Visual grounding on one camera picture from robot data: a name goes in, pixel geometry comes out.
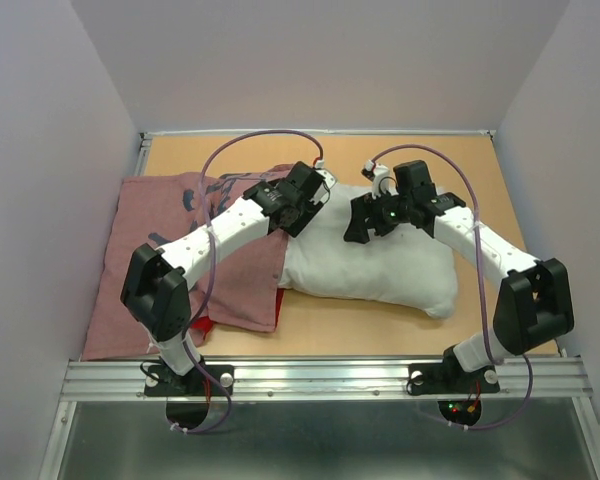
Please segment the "white pillow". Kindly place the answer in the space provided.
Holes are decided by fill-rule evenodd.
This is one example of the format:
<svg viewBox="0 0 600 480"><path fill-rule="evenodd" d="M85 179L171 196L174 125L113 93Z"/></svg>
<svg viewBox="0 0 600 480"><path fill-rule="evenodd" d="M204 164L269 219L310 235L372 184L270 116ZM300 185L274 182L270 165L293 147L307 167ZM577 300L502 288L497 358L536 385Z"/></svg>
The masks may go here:
<svg viewBox="0 0 600 480"><path fill-rule="evenodd" d="M337 184L326 206L288 241L279 286L329 298L360 299L419 309L432 318L455 311L454 254L409 224L366 244L348 243L350 201L368 191Z"/></svg>

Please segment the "pink pillowcase with dark print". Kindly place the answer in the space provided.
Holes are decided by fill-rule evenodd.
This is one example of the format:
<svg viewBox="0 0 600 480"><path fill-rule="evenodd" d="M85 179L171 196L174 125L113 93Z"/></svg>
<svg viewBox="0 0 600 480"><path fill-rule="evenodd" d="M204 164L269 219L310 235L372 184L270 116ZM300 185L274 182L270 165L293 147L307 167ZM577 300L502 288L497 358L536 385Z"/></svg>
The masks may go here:
<svg viewBox="0 0 600 480"><path fill-rule="evenodd" d="M216 267L215 279L202 277L191 292L184 273L168 259L166 244L204 222L202 198L216 217L251 186L273 183L290 172L278 165L264 172L202 177L197 172L124 180L119 194L104 270L82 352L85 360L142 355L161 340L180 337L206 294L211 296L191 330L201 345L217 325L272 333L278 323L279 280L288 237L282 230L239 248Z"/></svg>

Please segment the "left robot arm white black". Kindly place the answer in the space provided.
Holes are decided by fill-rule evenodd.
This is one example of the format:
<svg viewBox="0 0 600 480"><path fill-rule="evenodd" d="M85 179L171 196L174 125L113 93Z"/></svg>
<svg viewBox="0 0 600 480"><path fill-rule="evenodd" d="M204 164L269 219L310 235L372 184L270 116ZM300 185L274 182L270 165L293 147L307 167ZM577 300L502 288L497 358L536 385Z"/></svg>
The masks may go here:
<svg viewBox="0 0 600 480"><path fill-rule="evenodd" d="M213 379L189 333L189 293L236 250L277 230L297 236L329 201L336 178L319 161L296 163L287 176L248 188L207 225L161 247L132 254L121 301L158 348L148 396L194 396L213 391Z"/></svg>

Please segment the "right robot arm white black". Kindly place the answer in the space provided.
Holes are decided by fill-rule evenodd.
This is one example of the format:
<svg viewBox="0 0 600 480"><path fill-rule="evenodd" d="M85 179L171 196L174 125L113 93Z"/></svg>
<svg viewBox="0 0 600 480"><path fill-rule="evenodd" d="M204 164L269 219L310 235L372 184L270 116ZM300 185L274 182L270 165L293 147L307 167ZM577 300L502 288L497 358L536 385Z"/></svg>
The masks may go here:
<svg viewBox="0 0 600 480"><path fill-rule="evenodd" d="M393 169L368 161L362 169L370 192L353 199L347 242L366 244L410 224L450 247L476 268L481 282L498 287L492 320L479 333L445 350L441 361L410 374L409 394L498 391L495 366L571 332L574 314L565 265L540 260L484 225L455 194L440 194L421 160Z"/></svg>

